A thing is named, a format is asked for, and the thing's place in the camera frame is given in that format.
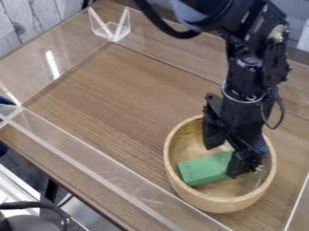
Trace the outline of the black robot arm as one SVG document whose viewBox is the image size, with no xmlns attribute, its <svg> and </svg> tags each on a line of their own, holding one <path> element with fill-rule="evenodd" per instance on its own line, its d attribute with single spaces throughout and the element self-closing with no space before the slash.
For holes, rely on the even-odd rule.
<svg viewBox="0 0 309 231">
<path fill-rule="evenodd" d="M 147 0 L 134 0 L 145 16 L 167 35 L 190 39 L 214 31 L 226 41 L 229 71 L 221 94 L 205 95 L 203 145 L 234 149 L 226 173 L 232 178 L 265 167 L 270 156 L 264 129 L 273 108 L 285 106 L 278 85 L 289 78 L 289 22 L 272 0 L 171 0 L 185 29 L 175 30 Z"/>
</svg>

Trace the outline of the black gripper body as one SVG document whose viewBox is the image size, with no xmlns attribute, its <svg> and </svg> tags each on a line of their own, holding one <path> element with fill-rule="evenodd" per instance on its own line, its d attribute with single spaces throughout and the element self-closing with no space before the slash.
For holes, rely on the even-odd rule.
<svg viewBox="0 0 309 231">
<path fill-rule="evenodd" d="M 254 171 L 264 169 L 265 159 L 270 156 L 269 146 L 262 134 L 264 119 L 261 116 L 261 101 L 244 101 L 225 89 L 222 96 L 214 93 L 205 95 L 203 117 L 207 116 L 221 127 L 225 143 L 234 151 L 249 153 L 257 159 Z"/>
</svg>

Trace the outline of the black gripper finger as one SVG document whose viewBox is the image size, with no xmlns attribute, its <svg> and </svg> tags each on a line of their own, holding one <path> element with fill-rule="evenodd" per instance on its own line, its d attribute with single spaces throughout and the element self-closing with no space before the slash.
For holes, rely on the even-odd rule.
<svg viewBox="0 0 309 231">
<path fill-rule="evenodd" d="M 225 143 L 225 135 L 222 134 L 221 127 L 212 121 L 212 119 L 203 117 L 203 146 L 207 150 L 217 148 Z"/>
<path fill-rule="evenodd" d="M 229 161 L 228 175 L 236 179 L 244 173 L 254 171 L 257 159 L 246 152 L 234 151 Z"/>
</svg>

